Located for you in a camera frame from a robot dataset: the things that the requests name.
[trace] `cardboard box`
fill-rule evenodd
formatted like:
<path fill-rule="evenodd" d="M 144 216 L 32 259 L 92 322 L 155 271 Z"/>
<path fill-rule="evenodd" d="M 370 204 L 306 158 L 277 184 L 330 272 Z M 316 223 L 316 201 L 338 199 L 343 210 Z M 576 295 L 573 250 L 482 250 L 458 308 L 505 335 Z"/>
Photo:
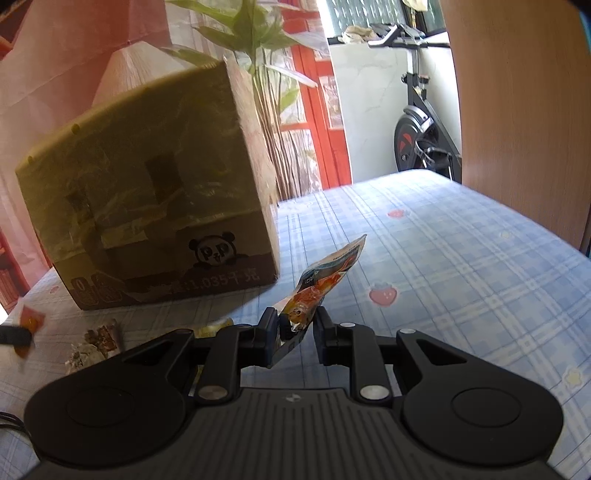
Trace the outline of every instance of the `cardboard box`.
<path fill-rule="evenodd" d="M 81 309 L 278 277 L 275 172 L 245 75 L 212 59 L 147 83 L 19 165 L 33 226 Z"/>

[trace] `panda logo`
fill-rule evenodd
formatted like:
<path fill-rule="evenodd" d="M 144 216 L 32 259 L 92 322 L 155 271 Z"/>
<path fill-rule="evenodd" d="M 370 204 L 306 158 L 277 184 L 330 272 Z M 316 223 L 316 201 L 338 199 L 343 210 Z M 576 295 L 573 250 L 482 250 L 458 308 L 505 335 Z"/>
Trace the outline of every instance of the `panda logo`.
<path fill-rule="evenodd" d="M 232 232 L 208 235 L 200 240 L 192 239 L 189 242 L 189 248 L 197 258 L 194 267 L 208 270 L 219 265 L 234 265 L 239 258 L 248 257 L 248 255 L 237 253 L 234 246 L 235 239 Z"/>

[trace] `pink curtain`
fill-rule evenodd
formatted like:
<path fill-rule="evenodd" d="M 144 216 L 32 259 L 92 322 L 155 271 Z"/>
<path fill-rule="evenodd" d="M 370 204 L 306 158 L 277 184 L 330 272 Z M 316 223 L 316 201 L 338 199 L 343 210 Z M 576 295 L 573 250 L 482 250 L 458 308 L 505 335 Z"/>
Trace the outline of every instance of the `pink curtain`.
<path fill-rule="evenodd" d="M 49 267 L 15 167 L 43 136 L 90 108 L 111 54 L 139 40 L 170 44 L 164 0 L 33 0 L 0 60 L 0 228 L 28 287 Z"/>

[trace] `white wall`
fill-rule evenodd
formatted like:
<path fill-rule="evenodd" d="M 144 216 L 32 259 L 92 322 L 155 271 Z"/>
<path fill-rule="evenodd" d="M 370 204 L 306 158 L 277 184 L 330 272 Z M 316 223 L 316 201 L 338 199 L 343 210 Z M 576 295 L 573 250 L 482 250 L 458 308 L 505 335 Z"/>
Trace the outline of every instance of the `white wall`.
<path fill-rule="evenodd" d="M 447 33 L 432 42 L 447 41 Z M 339 91 L 353 182 L 397 171 L 392 147 L 394 126 L 407 104 L 406 51 L 369 48 L 365 44 L 330 46 Z M 421 51 L 420 73 L 431 77 L 431 102 L 456 146 L 462 151 L 460 110 L 452 52 L 448 48 Z"/>
<path fill-rule="evenodd" d="M 396 172 L 392 135 L 407 104 L 406 52 L 366 44 L 330 46 L 353 182 Z"/>
<path fill-rule="evenodd" d="M 449 43 L 447 32 L 429 37 L 429 42 Z M 424 48 L 419 52 L 420 73 L 429 75 L 427 100 L 433 105 L 447 132 L 462 153 L 460 103 L 457 96 L 456 70 L 449 48 Z"/>

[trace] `plaid tablecloth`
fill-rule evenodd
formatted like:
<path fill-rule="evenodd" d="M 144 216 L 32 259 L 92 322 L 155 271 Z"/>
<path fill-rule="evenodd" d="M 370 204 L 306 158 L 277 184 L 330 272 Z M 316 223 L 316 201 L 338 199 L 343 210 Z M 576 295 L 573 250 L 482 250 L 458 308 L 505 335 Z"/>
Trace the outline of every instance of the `plaid tablecloth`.
<path fill-rule="evenodd" d="M 379 335 L 422 330 L 550 389 L 565 413 L 550 462 L 566 478 L 589 478 L 589 259 L 513 210 L 428 171 L 284 202 L 278 229 L 281 277 L 271 287 L 81 312 L 49 271 L 26 296 L 48 315 L 35 350 L 21 362 L 10 348 L 0 349 L 0 410 L 21 416 L 34 391 L 64 374 L 70 344 L 88 328 L 116 318 L 131 348 L 221 317 L 254 324 L 290 293 L 307 265 L 367 233 L 359 263 L 324 301 L 335 322 L 369 325 Z M 273 369 L 244 370 L 242 383 L 347 388 L 348 371 L 319 365 L 309 332 Z M 0 461 L 1 478 L 18 478 L 36 458 L 26 441 L 1 432 Z"/>

